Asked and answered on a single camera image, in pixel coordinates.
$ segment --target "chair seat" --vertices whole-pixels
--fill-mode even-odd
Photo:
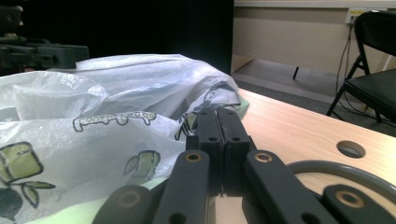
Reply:
[[[347,80],[345,84],[346,91],[357,99],[385,117],[396,119],[396,69],[355,77]]]

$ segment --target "translucent plastic bag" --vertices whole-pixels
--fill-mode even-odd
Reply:
[[[241,100],[231,77],[181,55],[0,77],[0,223],[91,223],[114,190],[171,174],[196,112],[242,117]]]

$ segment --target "power socket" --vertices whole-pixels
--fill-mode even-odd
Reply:
[[[347,10],[346,14],[346,24],[353,24],[353,22],[356,20],[356,18],[359,17],[359,15],[363,14],[366,11],[370,10],[382,10],[382,11],[387,11],[387,8],[366,8],[366,7],[351,7]]]

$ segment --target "wooden tabletop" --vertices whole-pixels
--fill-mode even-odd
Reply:
[[[283,162],[336,161],[360,168],[396,185],[396,138],[330,118],[259,94],[239,90],[249,101],[242,123],[258,149],[274,152]],[[340,142],[361,146],[359,159],[343,155]],[[366,187],[336,175],[300,174],[306,187],[322,193],[326,186],[346,184],[360,189],[396,217],[396,205]],[[241,198],[217,199],[217,223],[246,223]]]

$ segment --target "black folding chair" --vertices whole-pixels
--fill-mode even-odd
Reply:
[[[354,28],[360,55],[326,115],[334,114],[342,119],[334,108],[344,92],[348,92],[372,108],[378,122],[382,121],[380,115],[396,121],[396,69],[371,73],[365,54],[365,46],[368,46],[396,56],[396,13],[367,11],[356,19]],[[353,77],[358,68],[364,71],[365,76]]]

